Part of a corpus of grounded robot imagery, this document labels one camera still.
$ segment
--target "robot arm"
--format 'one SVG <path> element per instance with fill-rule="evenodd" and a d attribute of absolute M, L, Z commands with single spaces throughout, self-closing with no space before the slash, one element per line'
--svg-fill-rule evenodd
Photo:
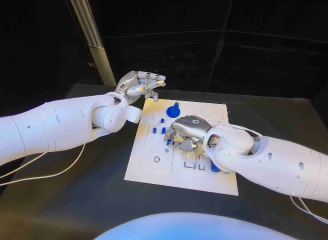
<path fill-rule="evenodd" d="M 71 149 L 115 133 L 125 121 L 138 123 L 142 111 L 129 106 L 165 85 L 165 76 L 130 71 L 115 92 L 48 102 L 27 112 L 0 118 L 0 165 L 27 155 Z"/>
<path fill-rule="evenodd" d="M 165 140 L 185 152 L 194 151 L 199 142 L 204 155 L 224 172 L 237 172 L 281 194 L 328 203 L 325 154 L 273 137 L 251 137 L 238 126 L 205 124 L 195 116 L 181 117 L 166 131 Z M 176 133 L 184 136 L 182 142 L 172 141 Z"/>

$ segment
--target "small blue block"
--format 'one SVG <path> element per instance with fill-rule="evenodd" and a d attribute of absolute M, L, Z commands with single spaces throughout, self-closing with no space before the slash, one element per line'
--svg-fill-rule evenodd
<path fill-rule="evenodd" d="M 218 173 L 218 172 L 221 171 L 220 168 L 215 166 L 215 164 L 214 164 L 212 161 L 209 161 L 209 163 L 211 163 L 211 171 L 212 171 L 214 173 Z"/>

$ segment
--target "robotic hand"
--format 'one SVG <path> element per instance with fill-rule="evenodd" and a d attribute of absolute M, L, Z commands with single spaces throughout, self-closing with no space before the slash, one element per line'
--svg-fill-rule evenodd
<path fill-rule="evenodd" d="M 138 123 L 142 111 L 129 106 L 145 95 L 158 99 L 153 88 L 165 76 L 130 71 L 113 92 L 44 103 L 27 112 L 0 118 L 0 165 L 27 155 L 71 149 L 115 133 L 126 120 Z"/>
<path fill-rule="evenodd" d="M 182 142 L 173 141 L 176 134 Z M 163 140 L 185 152 L 201 144 L 204 155 L 224 172 L 237 172 L 281 194 L 328 203 L 328 156 L 302 145 L 227 123 L 211 126 L 195 116 L 175 120 Z"/>

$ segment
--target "black table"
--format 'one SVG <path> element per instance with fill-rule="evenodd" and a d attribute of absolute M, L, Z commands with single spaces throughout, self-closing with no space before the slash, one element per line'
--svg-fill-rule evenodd
<path fill-rule="evenodd" d="M 76 84 L 67 98 L 104 94 L 112 87 Z M 158 90 L 159 98 L 227 104 L 230 123 L 328 154 L 328 131 L 309 100 Z M 143 98 L 133 106 L 142 108 Z M 86 144 L 71 169 L 57 177 L 8 185 L 0 198 L 0 239 L 91 239 L 146 215 L 192 212 L 261 225 L 297 239 L 328 239 L 328 225 L 289 197 L 237 175 L 238 196 L 123 180 L 136 125 Z M 45 154 L 14 176 L 57 173 L 81 147 Z M 306 200 L 328 218 L 328 203 Z"/>

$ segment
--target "blue object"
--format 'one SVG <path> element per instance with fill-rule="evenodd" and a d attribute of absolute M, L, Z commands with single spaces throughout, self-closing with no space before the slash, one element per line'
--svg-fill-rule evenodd
<path fill-rule="evenodd" d="M 171 118 L 178 117 L 179 116 L 179 103 L 175 103 L 173 106 L 171 106 L 166 109 L 165 113 Z"/>
<path fill-rule="evenodd" d="M 212 161 L 209 161 L 209 163 L 211 163 L 211 171 L 212 171 L 214 173 L 218 173 L 218 172 L 221 171 L 220 168 L 215 166 L 215 164 L 214 164 Z"/>

